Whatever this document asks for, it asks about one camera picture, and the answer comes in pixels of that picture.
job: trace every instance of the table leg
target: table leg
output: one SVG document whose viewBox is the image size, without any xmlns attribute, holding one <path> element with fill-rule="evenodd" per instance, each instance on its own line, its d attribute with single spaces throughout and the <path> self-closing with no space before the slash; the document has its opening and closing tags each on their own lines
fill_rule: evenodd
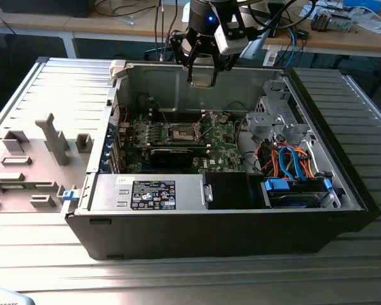
<svg viewBox="0 0 381 305">
<path fill-rule="evenodd" d="M 68 58 L 78 58 L 79 52 L 77 51 L 76 42 L 72 32 L 64 32 L 62 34 L 63 45 L 65 46 Z"/>
</svg>

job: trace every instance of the electronics on desk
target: electronics on desk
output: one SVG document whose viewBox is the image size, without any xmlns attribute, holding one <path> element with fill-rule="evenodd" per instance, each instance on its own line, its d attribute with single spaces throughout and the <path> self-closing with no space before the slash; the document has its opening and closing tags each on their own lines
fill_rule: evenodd
<svg viewBox="0 0 381 305">
<path fill-rule="evenodd" d="M 364 6 L 377 14 L 381 10 L 381 0 L 343 0 L 343 4 L 348 7 Z"/>
<path fill-rule="evenodd" d="M 86 18 L 96 0 L 0 0 L 5 13 L 67 15 Z"/>
<path fill-rule="evenodd" d="M 311 21 L 311 28 L 314 31 L 324 32 L 326 30 L 349 32 L 353 25 L 352 20 L 339 13 L 330 13 L 324 9 L 318 9 Z"/>
</svg>

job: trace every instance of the white plastic part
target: white plastic part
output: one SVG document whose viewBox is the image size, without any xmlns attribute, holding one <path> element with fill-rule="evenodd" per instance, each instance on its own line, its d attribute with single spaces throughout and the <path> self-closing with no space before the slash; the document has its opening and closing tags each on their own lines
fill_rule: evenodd
<svg viewBox="0 0 381 305">
<path fill-rule="evenodd" d="M 110 77 L 112 79 L 119 78 L 123 75 L 126 68 L 125 60 L 113 60 L 109 67 Z"/>
<path fill-rule="evenodd" d="M 191 10 L 191 3 L 188 2 L 184 6 L 184 13 L 182 14 L 182 22 L 189 22 L 189 11 Z"/>
<path fill-rule="evenodd" d="M 246 48 L 246 46 L 248 46 L 247 37 L 236 40 L 227 40 L 221 25 L 218 26 L 215 32 L 215 39 L 217 42 L 218 50 L 222 55 L 241 53 Z"/>
</svg>

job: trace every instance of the motherboard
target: motherboard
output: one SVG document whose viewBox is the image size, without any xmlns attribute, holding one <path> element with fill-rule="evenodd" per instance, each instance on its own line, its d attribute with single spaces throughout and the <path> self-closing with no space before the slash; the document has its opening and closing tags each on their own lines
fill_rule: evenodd
<svg viewBox="0 0 381 305">
<path fill-rule="evenodd" d="M 124 173 L 244 171 L 228 114 L 140 113 L 123 126 Z"/>
</svg>

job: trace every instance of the circuit board on desk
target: circuit board on desk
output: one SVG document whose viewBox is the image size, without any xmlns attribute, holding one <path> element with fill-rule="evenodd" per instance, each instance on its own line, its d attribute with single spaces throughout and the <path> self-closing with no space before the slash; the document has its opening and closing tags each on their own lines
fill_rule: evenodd
<svg viewBox="0 0 381 305">
<path fill-rule="evenodd" d="M 130 120 L 128 137 L 122 146 L 125 173 L 244 171 L 235 144 L 234 123 L 228 116 L 209 113 L 200 122 L 197 117 L 192 120 L 188 116 L 184 121 L 170 119 L 168 115 L 166 119 L 153 121 L 139 114 Z M 153 153 L 189 156 L 178 166 L 165 168 L 154 166 Z"/>
</svg>

